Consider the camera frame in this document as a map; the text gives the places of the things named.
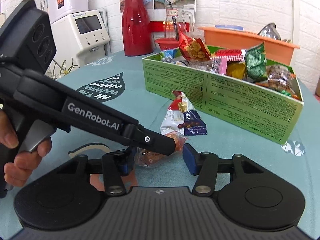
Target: pitcher handle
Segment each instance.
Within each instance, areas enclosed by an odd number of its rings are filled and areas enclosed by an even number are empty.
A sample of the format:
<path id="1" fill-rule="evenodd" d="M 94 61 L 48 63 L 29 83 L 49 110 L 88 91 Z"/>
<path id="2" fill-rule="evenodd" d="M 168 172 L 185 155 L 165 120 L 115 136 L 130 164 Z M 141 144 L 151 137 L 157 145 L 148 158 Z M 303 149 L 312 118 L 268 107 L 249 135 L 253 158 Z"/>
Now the pitcher handle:
<path id="1" fill-rule="evenodd" d="M 189 16 L 189 32 L 193 32 L 193 15 L 192 13 L 182 10 L 183 15 L 188 15 Z"/>

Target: cardboard box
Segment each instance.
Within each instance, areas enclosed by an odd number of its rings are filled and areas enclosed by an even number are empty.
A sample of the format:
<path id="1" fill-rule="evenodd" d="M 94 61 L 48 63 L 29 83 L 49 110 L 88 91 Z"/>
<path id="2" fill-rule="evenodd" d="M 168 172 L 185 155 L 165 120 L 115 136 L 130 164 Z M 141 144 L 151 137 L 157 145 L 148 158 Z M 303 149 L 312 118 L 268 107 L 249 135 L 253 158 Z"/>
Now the cardboard box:
<path id="1" fill-rule="evenodd" d="M 218 49 L 209 46 L 211 52 Z M 297 79 L 292 85 L 301 101 L 229 76 L 156 61 L 154 55 L 142 59 L 148 91 L 174 99 L 172 91 L 181 90 L 199 111 L 280 144 L 288 139 L 304 105 Z"/>

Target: clear plastic bag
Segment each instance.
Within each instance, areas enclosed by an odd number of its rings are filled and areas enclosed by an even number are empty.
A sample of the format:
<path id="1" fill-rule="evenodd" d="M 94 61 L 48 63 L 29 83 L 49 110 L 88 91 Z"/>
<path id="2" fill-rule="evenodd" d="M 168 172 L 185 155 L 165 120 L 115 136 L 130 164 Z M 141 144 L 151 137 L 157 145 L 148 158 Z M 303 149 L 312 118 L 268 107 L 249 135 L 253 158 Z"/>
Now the clear plastic bag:
<path id="1" fill-rule="evenodd" d="M 258 82 L 256 85 L 270 88 L 278 91 L 286 96 L 301 100 L 293 89 L 292 80 L 296 78 L 290 70 L 283 65 L 274 64 L 267 66 L 268 79 L 263 82 Z"/>
<path id="2" fill-rule="evenodd" d="M 183 145 L 185 144 L 187 138 L 183 136 L 181 133 L 179 133 L 178 131 L 172 131 L 170 133 L 167 133 L 166 136 L 173 138 L 176 143 L 176 148 L 174 153 L 172 153 L 169 156 L 166 156 L 166 155 L 162 155 L 159 153 L 138 148 L 137 153 L 134 157 L 135 164 L 139 166 L 147 167 L 147 168 L 154 168 L 154 167 L 160 166 L 163 163 L 166 163 L 172 158 L 172 156 L 181 154 Z"/>
<path id="3" fill-rule="evenodd" d="M 189 67 L 198 70 L 204 70 L 209 73 L 225 75 L 227 71 L 228 60 L 225 58 L 213 58 L 209 61 L 190 61 Z"/>

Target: blue tablecloth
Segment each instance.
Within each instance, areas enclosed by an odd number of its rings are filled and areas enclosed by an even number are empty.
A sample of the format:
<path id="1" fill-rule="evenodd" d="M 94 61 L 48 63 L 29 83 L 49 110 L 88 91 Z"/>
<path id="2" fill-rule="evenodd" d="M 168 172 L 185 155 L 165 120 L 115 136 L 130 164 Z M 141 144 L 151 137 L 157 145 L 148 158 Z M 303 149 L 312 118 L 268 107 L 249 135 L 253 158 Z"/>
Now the blue tablecloth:
<path id="1" fill-rule="evenodd" d="M 125 57 L 123 52 L 118 52 L 76 70 L 59 82 L 78 89 L 123 72 L 125 90 L 104 104 L 138 119 L 146 128 L 159 132 L 171 101 L 146 91 L 141 58 Z M 190 137 L 188 142 L 197 151 L 210 151 L 220 158 L 231 158 L 233 154 L 241 153 L 295 185 L 306 199 L 306 208 L 298 226 L 311 237 L 317 238 L 320 235 L 320 183 L 317 182 L 320 171 L 320 104 L 305 85 L 301 84 L 301 90 L 305 105 L 290 139 L 303 143 L 305 154 L 302 156 L 285 153 L 277 143 L 202 112 L 199 114 L 207 124 L 208 134 Z M 112 150 L 123 148 L 118 143 L 75 128 L 70 133 L 58 130 L 52 136 L 52 142 L 52 151 L 28 182 L 69 160 L 68 152 L 86 143 L 104 143 Z M 95 157 L 102 153 L 90 152 L 88 155 Z M 196 177 L 189 174 L 182 156 L 174 157 L 170 162 L 153 169 L 137 167 L 136 178 L 140 186 L 155 187 L 192 188 L 196 181 Z M 216 189 L 228 182 L 229 175 L 219 174 Z M 5 240 L 21 229 L 13 209 L 13 199 L 18 191 L 19 188 L 14 188 L 6 198 L 0 200 L 0 236 Z"/>

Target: human hand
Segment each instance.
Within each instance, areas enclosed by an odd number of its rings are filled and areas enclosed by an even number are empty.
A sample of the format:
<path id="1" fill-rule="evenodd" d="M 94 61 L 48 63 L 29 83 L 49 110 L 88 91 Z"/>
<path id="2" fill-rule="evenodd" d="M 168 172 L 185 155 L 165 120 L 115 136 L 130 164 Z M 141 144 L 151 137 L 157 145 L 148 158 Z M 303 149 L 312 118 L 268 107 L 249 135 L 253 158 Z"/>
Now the human hand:
<path id="1" fill-rule="evenodd" d="M 11 126 L 11 123 L 4 111 L 0 110 L 0 143 L 13 149 L 18 146 L 18 138 Z M 47 139 L 38 145 L 36 151 L 31 153 L 21 152 L 14 163 L 6 163 L 4 166 L 4 179 L 13 186 L 22 187 L 35 170 L 43 157 L 50 152 L 52 147 L 51 139 Z"/>

